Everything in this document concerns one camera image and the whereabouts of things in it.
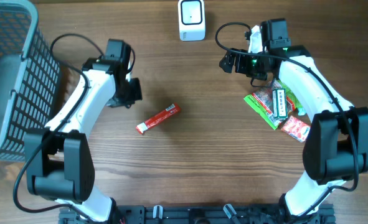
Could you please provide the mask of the dark green gum pack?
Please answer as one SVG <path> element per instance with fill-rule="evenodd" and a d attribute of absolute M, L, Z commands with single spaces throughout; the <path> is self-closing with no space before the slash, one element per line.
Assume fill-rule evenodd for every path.
<path fill-rule="evenodd" d="M 273 115 L 277 119 L 286 119 L 288 117 L 286 107 L 286 91 L 284 88 L 276 88 L 272 91 Z"/>

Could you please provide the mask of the green snack bag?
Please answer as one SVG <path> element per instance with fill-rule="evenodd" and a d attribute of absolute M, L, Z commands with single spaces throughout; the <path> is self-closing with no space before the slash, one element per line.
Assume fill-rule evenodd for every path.
<path fill-rule="evenodd" d="M 277 129 L 285 119 L 277 119 L 273 115 L 272 91 L 274 89 L 285 89 L 287 113 L 291 113 L 303 106 L 297 97 L 295 97 L 294 93 L 281 81 L 276 80 L 273 82 L 272 87 L 270 87 L 270 85 L 271 82 L 268 82 L 265 86 L 255 90 L 253 93 L 247 95 L 244 101 L 256 111 L 272 129 Z"/>

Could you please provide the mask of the red candy bar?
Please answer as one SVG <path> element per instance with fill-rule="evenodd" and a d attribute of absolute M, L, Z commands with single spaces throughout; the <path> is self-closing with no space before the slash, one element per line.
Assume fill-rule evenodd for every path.
<path fill-rule="evenodd" d="M 146 121 L 138 124 L 136 126 L 137 132 L 140 134 L 144 134 L 146 131 L 154 128 L 155 126 L 159 125 L 166 119 L 170 118 L 172 115 L 178 114 L 181 111 L 181 108 L 176 103 L 171 104 L 158 114 L 154 115 L 153 117 L 147 119 Z"/>

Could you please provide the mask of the light blue tissue pack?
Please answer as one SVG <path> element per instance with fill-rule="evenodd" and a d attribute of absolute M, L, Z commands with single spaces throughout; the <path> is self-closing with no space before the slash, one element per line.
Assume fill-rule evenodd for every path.
<path fill-rule="evenodd" d="M 299 116 L 306 115 L 306 110 L 303 107 L 299 107 L 299 108 L 297 108 L 297 110 L 298 110 L 298 115 Z"/>

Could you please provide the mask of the red white small box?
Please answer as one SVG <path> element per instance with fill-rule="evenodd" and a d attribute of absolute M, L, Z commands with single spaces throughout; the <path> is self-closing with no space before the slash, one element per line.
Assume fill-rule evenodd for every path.
<path fill-rule="evenodd" d="M 299 142 L 305 142 L 310 128 L 308 124 L 302 122 L 300 119 L 290 116 L 281 127 L 281 130 Z"/>

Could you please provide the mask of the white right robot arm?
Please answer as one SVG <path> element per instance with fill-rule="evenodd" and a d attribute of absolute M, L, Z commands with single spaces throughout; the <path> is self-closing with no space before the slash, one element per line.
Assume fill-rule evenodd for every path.
<path fill-rule="evenodd" d="M 307 222 L 319 215 L 331 193 L 353 192 L 360 174 L 368 171 L 368 108 L 355 107 L 329 84 L 309 51 L 292 44 L 284 19 L 247 27 L 245 38 L 248 49 L 226 48 L 220 68 L 251 80 L 272 74 L 294 93 L 311 121 L 304 172 L 281 196 L 276 216 L 281 223 Z"/>

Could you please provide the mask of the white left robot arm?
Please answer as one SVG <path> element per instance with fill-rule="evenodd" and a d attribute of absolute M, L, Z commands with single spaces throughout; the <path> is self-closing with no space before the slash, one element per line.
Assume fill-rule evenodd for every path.
<path fill-rule="evenodd" d="M 130 59 L 90 58 L 80 81 L 59 113 L 44 128 L 24 138 L 30 194 L 55 201 L 82 223 L 124 223 L 116 201 L 95 186 L 95 168 L 88 137 L 104 106 L 130 107 L 141 99 Z"/>

